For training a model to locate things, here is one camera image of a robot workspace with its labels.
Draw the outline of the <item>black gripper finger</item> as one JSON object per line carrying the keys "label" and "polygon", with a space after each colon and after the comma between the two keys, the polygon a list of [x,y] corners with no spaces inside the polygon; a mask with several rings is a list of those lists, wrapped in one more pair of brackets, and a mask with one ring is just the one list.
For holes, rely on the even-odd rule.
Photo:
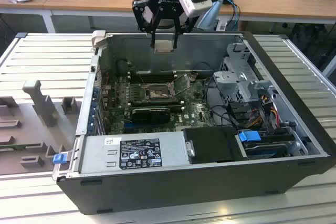
{"label": "black gripper finger", "polygon": [[173,40],[173,49],[177,48],[177,41],[179,35],[184,33],[190,33],[196,24],[196,17],[189,18],[181,25],[180,16],[184,13],[182,7],[173,7],[172,8],[172,17],[174,21],[175,33]]}
{"label": "black gripper finger", "polygon": [[[143,16],[146,8],[152,13],[152,17],[149,21]],[[132,2],[132,10],[139,30],[151,35],[150,46],[154,48],[155,32],[161,21],[161,0],[134,0]]]}

